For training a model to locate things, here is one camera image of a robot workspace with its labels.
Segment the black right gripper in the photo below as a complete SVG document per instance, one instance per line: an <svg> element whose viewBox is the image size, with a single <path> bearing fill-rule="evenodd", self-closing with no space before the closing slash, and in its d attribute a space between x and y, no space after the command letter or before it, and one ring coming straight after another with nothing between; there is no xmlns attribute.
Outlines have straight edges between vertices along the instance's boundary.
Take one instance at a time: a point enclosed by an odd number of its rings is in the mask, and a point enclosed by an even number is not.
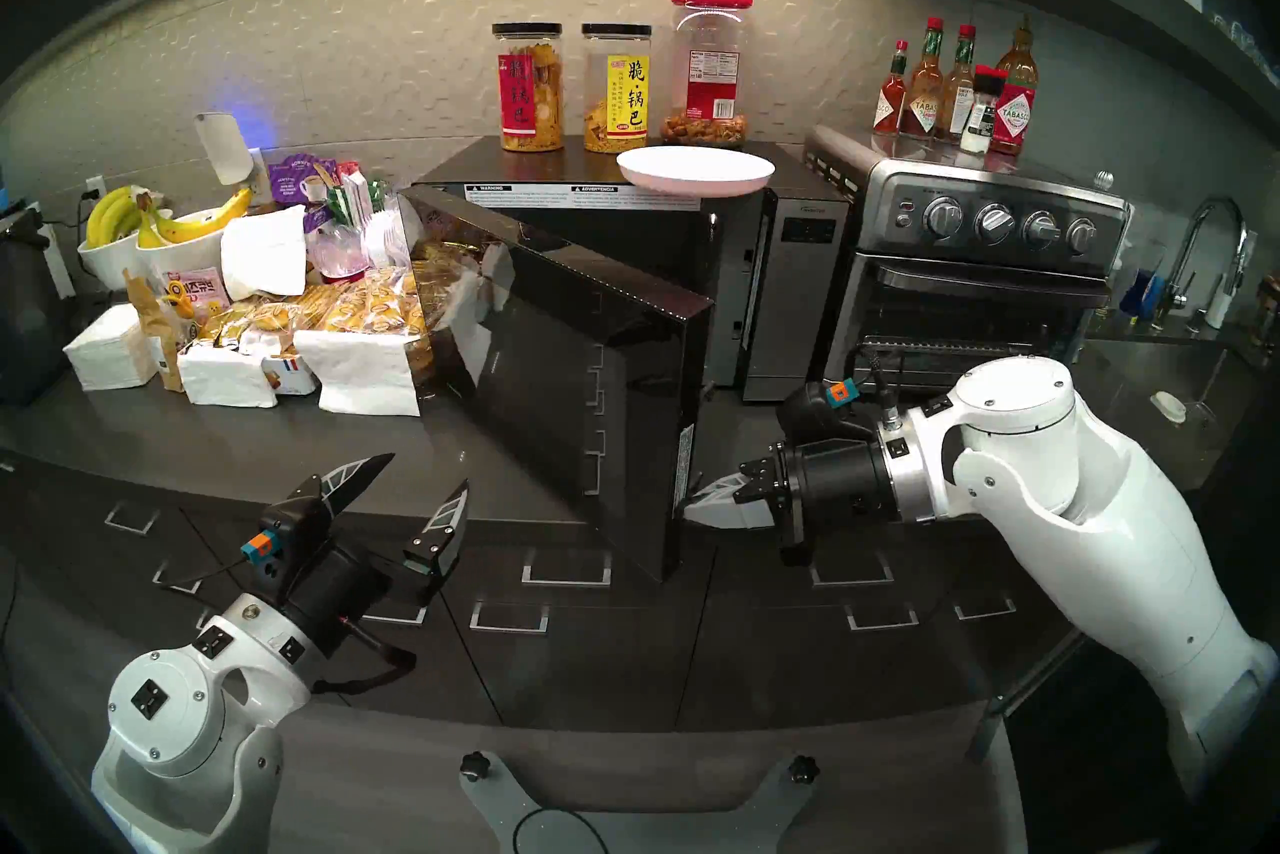
<svg viewBox="0 0 1280 854"><path fill-rule="evenodd" d="M881 442L845 438L771 446L740 472L710 481L685 521L716 530L772 530L788 567L806 567L829 529L899 522Z"/></svg>

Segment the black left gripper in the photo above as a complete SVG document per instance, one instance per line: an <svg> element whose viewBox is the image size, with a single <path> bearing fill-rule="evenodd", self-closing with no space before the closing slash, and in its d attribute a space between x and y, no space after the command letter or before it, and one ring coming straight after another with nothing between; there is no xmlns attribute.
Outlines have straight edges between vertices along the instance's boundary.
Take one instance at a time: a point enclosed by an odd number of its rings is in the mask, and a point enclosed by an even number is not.
<svg viewBox="0 0 1280 854"><path fill-rule="evenodd" d="M394 453L340 465L320 476L317 490L330 517L364 494ZM421 626L426 603L458 565L468 521L470 483L463 479L426 525L403 545L403 565L387 548L370 548L338 531L285 594L285 617L310 638L337 636L339 618L384 626Z"/></svg>

